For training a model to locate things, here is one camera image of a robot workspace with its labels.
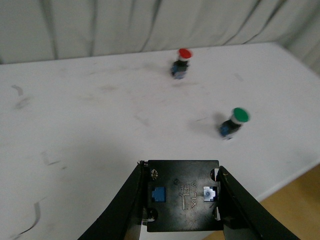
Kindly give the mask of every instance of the scuff mark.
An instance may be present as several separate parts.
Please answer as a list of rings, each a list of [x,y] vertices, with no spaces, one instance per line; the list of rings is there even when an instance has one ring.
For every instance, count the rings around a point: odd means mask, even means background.
[[[193,86],[193,85],[198,85],[198,84],[199,83],[197,83],[197,82],[184,82],[184,81],[182,81],[182,82],[179,82],[179,83],[172,84],[172,87],[181,88],[183,86]]]
[[[27,96],[23,99],[21,99],[16,105],[15,105],[15,109],[23,109],[24,107],[28,106],[30,104],[30,100],[32,98]]]
[[[16,235],[16,236],[13,236],[13,240],[16,240],[16,239],[20,238],[22,234],[24,234],[24,233],[30,231],[31,229],[33,229],[33,228],[37,225],[37,223],[39,222],[40,217],[41,217],[40,202],[39,202],[39,201],[36,202],[33,206],[34,206],[34,212],[35,212],[35,220],[34,220],[34,223],[33,223],[32,226],[29,227],[27,230],[19,233],[19,234]]]
[[[42,160],[43,160],[44,164],[47,165],[47,166],[50,166],[50,165],[57,164],[57,163],[61,162],[61,161],[50,162],[49,158],[48,158],[47,151],[41,152],[41,157],[42,157]]]
[[[238,73],[235,73],[233,74],[240,82],[243,82],[244,79],[238,74]]]
[[[134,118],[137,119],[140,123],[142,123],[142,124],[145,125],[146,127],[150,127],[149,118],[142,119],[142,118],[139,117],[138,115],[134,115]]]
[[[101,90],[101,92],[103,94],[106,94],[106,93],[111,93],[112,91],[117,90],[118,88],[116,86],[112,86],[110,84],[107,84],[107,85],[99,87],[99,89]]]
[[[18,95],[22,96],[24,94],[24,91],[21,87],[17,86],[17,85],[12,85],[12,88],[16,89],[18,91]]]
[[[199,122],[199,121],[205,120],[205,119],[207,119],[207,118],[208,118],[208,117],[198,119],[198,120],[196,120],[196,122]]]

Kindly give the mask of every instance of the dark marker stain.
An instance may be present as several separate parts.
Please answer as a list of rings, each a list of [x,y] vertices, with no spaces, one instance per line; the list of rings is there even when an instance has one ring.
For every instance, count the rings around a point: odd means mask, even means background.
[[[16,239],[20,238],[22,234],[28,232],[29,230],[33,229],[33,228],[37,225],[37,223],[39,222],[40,217],[41,217],[40,203],[39,203],[39,202],[36,202],[36,203],[34,204],[34,211],[35,211],[35,220],[34,220],[34,223],[32,224],[32,226],[29,227],[27,230],[19,233],[17,236],[14,237],[13,240],[16,240]]]
[[[31,97],[27,96],[23,99],[21,99],[16,105],[15,109],[23,109],[24,107],[28,106],[30,104]]]
[[[198,85],[198,84],[199,83],[197,83],[197,82],[184,82],[184,81],[182,81],[182,82],[179,82],[179,83],[172,84],[172,87],[181,88],[183,86],[193,86],[193,85]]]
[[[21,87],[17,86],[17,85],[12,85],[12,88],[16,89],[18,91],[18,95],[22,96],[24,94],[24,91],[22,90]]]

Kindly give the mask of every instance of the table surface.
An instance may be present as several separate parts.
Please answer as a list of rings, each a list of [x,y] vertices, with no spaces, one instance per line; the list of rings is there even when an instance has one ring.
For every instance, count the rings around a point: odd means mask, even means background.
[[[176,50],[0,65],[0,239],[77,240],[141,160],[219,160],[259,201],[320,163],[315,74],[275,43],[193,53],[182,80]]]

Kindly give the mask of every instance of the white backdrop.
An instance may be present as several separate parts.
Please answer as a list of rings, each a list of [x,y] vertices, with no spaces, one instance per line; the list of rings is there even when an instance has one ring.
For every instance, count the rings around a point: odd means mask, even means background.
[[[0,62],[277,41],[320,73],[320,0],[0,0]]]

